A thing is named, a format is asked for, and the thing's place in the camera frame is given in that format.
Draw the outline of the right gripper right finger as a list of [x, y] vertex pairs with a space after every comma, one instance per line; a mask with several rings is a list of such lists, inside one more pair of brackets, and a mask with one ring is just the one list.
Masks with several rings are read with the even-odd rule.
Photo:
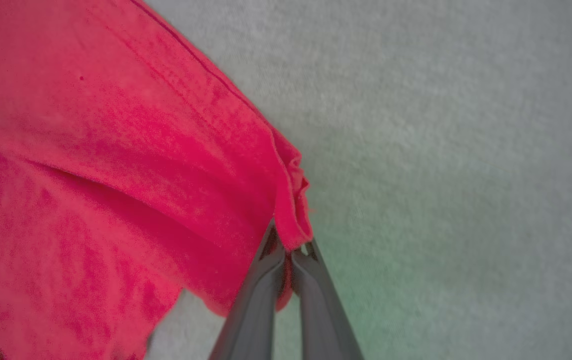
[[304, 360], [363, 360], [359, 342], [316, 240], [291, 253], [292, 289], [300, 300]]

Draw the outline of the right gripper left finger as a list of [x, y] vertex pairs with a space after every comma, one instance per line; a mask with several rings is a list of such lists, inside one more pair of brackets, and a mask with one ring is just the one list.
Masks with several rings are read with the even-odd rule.
[[272, 360], [285, 263], [286, 250], [271, 219], [209, 359]]

